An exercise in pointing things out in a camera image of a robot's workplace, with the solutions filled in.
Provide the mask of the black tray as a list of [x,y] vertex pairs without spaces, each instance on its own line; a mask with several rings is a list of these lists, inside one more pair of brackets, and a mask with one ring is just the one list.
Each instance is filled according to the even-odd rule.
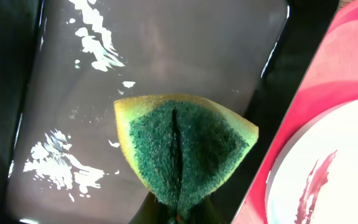
[[0,223],[164,223],[114,102],[184,93],[259,127],[194,223],[232,223],[339,1],[0,1]]

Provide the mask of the light blue plate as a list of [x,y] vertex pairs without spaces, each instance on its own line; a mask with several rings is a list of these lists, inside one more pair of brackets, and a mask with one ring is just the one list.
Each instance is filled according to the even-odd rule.
[[268,175],[265,208],[268,223],[358,224],[358,100],[290,138]]

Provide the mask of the red tray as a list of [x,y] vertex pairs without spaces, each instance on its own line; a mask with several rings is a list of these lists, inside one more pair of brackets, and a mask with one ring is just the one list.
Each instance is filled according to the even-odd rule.
[[290,1],[246,118],[259,140],[232,177],[234,223],[266,223],[270,171],[289,139],[322,112],[358,99],[358,0]]

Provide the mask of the green yellow sponge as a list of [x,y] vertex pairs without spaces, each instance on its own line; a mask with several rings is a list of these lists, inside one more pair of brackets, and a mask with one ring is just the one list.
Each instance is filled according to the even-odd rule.
[[114,110],[130,167],[183,218],[230,178],[259,137],[255,124],[200,96],[123,98]]

